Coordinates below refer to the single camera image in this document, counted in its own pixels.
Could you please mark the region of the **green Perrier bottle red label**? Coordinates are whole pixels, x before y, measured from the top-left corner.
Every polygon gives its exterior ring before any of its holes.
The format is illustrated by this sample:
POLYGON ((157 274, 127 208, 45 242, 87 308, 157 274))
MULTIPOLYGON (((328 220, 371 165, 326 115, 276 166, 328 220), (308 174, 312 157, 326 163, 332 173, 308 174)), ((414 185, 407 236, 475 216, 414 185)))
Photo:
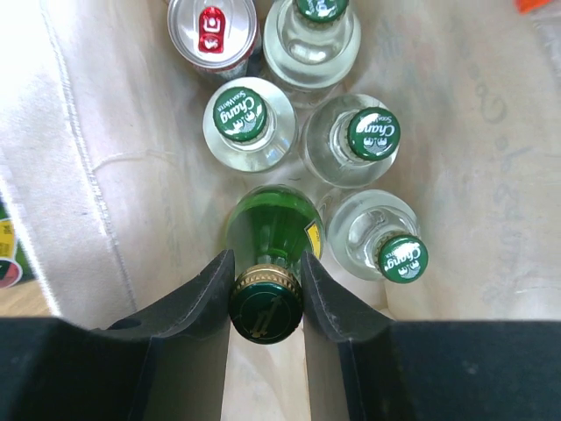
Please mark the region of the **green Perrier bottle red label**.
POLYGON ((11 288, 19 283, 35 279, 11 218, 4 208, 4 203, 1 203, 0 247, 1 289, 11 288))

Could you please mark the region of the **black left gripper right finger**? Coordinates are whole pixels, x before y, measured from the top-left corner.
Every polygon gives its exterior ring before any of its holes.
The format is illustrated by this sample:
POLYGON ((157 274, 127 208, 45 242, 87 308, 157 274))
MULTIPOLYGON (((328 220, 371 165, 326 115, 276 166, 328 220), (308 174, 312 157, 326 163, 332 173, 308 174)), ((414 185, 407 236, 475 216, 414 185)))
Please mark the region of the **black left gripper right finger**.
POLYGON ((557 420, 556 321, 394 321, 301 259, 315 420, 557 420))

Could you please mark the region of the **green Perrier bottle yellow label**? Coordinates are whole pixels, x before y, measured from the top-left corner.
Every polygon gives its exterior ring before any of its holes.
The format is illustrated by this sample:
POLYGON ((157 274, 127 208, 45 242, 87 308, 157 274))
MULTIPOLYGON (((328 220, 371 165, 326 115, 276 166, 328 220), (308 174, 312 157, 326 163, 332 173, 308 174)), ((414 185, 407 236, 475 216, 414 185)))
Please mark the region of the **green Perrier bottle yellow label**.
POLYGON ((225 226, 235 257, 229 314, 237 332, 260 345, 292 334, 303 313, 301 257, 323 254, 325 230, 300 190, 268 184, 246 194, 225 226))

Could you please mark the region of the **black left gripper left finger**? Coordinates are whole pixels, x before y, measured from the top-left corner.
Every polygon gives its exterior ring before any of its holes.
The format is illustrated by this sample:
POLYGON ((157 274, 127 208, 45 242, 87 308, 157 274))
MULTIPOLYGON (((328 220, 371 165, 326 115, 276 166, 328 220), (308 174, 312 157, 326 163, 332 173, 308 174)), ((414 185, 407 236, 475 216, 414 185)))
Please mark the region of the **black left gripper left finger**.
POLYGON ((218 420, 234 255, 107 329, 1 321, 4 420, 218 420))

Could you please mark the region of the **beige canvas tote bag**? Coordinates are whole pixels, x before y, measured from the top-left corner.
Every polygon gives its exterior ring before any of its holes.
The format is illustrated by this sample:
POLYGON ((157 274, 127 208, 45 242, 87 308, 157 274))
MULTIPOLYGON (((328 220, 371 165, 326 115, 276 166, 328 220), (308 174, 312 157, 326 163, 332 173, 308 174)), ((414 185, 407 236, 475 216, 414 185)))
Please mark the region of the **beige canvas tote bag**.
MULTIPOLYGON (((430 251, 409 285, 329 275, 394 321, 560 325, 560 4, 357 1, 344 89, 400 119, 377 186, 417 214, 430 251)), ((265 183, 313 200, 299 162, 221 165, 202 135, 212 88, 175 50, 165 1, 1 4, 1 196, 52 311, 107 329, 198 276, 237 201, 265 183)), ((304 321, 259 346, 230 326, 218 420, 311 417, 304 321)))

